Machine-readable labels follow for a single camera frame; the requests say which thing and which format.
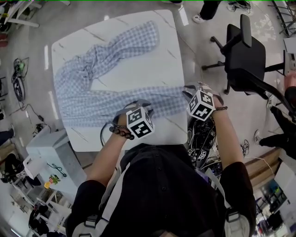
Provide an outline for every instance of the tile floor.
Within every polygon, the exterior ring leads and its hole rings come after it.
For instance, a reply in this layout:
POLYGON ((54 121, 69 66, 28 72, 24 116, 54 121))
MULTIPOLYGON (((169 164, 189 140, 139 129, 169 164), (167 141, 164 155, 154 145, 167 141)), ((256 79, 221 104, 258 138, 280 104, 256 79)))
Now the tile floor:
MULTIPOLYGON (((266 1, 253 2, 253 10, 249 14, 252 24, 252 35, 266 48, 266 65, 270 66, 282 61, 284 49, 283 36, 279 35, 280 25, 276 11, 268 6, 266 1)), ((30 57, 29 70, 25 79, 26 103, 31 103, 35 111, 41 114, 52 129, 62 128, 53 86, 51 66, 51 46, 58 39, 75 32, 83 27, 109 18, 149 10, 169 9, 173 12, 176 29, 179 34, 179 44, 185 82, 204 81, 218 92, 226 87, 226 73, 223 67, 202 72, 201 65, 214 64, 223 61, 218 47, 209 42, 211 36, 216 36, 222 44, 226 43, 226 28, 228 24, 239 27, 241 10, 230 12, 226 2, 222 2, 215 17, 211 21, 200 25, 192 22, 191 17, 201 10, 202 1, 188 1, 184 8, 158 1, 73 1, 69 6, 59 1, 43 3, 43 7, 31 19, 40 24, 39 28, 22 26, 9 35, 9 45, 0 49, 0 76, 6 76, 8 96, 3 103, 7 119, 0 122, 0 130, 8 128, 12 122, 16 129, 14 142, 23 156, 24 147, 32 139, 38 118, 27 109, 18 111, 11 116, 11 112, 19 108, 13 87, 10 83, 15 58, 30 57)), ((265 81, 280 87, 277 79, 282 76, 276 72, 266 73, 265 81)), ((270 150, 254 144, 253 135, 256 129, 263 132, 263 136, 272 135, 269 131, 278 128, 270 112, 266 112, 266 101, 257 95, 246 96, 241 92, 230 91, 223 95, 228 112, 241 142, 247 139, 250 143, 248 156, 259 156, 270 150)), ((95 157, 94 153, 78 154, 82 166, 88 165, 95 157)))

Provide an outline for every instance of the black pants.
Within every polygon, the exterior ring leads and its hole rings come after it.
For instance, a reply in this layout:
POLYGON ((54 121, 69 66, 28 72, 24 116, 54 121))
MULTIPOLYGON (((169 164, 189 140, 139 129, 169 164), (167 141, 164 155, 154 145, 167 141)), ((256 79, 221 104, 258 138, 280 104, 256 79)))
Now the black pants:
POLYGON ((286 151, 287 155, 296 159, 296 149, 294 148, 296 144, 296 125, 285 118, 278 108, 273 106, 270 108, 270 111, 273 113, 284 134, 263 138, 259 144, 261 146, 280 147, 286 151))
POLYGON ((9 131, 0 131, 0 146, 12 137, 13 137, 13 130, 12 129, 9 131))
POLYGON ((203 1, 203 8, 199 15, 204 20, 213 19, 221 1, 203 1))

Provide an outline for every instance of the person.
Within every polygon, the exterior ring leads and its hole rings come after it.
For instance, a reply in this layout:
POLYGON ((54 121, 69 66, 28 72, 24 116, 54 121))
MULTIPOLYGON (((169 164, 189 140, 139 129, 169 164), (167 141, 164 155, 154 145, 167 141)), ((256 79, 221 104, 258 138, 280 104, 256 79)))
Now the person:
MULTIPOLYGON (((216 97, 214 104, 222 107, 216 97)), ((226 201, 247 218, 252 235, 255 199, 240 143, 226 110, 214 111, 212 117, 226 201)), ((118 124, 126 125, 125 115, 118 124)), ((79 236, 80 226, 91 223, 90 216, 101 219, 99 205, 125 142, 126 138, 112 133, 98 153, 87 181, 78 188, 66 223, 68 237, 79 236)), ((121 169, 128 163, 119 201, 101 236, 223 236, 224 198, 195 171, 184 145, 142 143, 127 151, 121 169)))
POLYGON ((213 19, 214 15, 217 12, 218 6, 221 1, 203 1, 203 8, 200 13, 192 17, 192 20, 195 23, 203 23, 206 20, 213 19))
POLYGON ((14 127, 11 124, 11 128, 8 131, 0 131, 0 146, 4 144, 8 139, 15 136, 14 127))
POLYGON ((275 107, 274 101, 275 97, 272 95, 267 101, 266 108, 270 109, 284 133, 262 138, 260 131, 256 130, 254 134, 255 143, 260 146, 280 147, 286 151, 288 156, 296 160, 296 152, 294 149, 294 145, 296 144, 296 124, 283 116, 282 112, 275 107))

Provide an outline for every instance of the plaid cloth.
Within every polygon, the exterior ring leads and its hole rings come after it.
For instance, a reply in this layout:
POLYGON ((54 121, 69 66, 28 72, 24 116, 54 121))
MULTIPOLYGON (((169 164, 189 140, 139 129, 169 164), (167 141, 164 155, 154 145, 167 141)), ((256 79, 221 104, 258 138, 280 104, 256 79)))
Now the plaid cloth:
POLYGON ((157 26, 155 22, 148 21, 119 34, 107 46, 94 45, 85 55, 75 56, 66 62, 54 78, 64 126, 102 127, 113 120, 117 111, 138 99, 151 102, 153 119, 186 110, 183 87, 146 87, 123 92, 90 91, 93 79, 109 72, 120 60, 150 52, 158 44, 157 26))

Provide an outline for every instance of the yellow object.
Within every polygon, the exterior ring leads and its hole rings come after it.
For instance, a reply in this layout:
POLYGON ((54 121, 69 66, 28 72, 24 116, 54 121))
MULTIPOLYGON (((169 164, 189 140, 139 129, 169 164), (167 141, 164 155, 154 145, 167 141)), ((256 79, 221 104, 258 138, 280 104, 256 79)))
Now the yellow object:
POLYGON ((46 183, 44 184, 44 187, 45 187, 45 188, 49 188, 49 187, 50 187, 50 182, 49 182, 49 181, 46 182, 46 183))

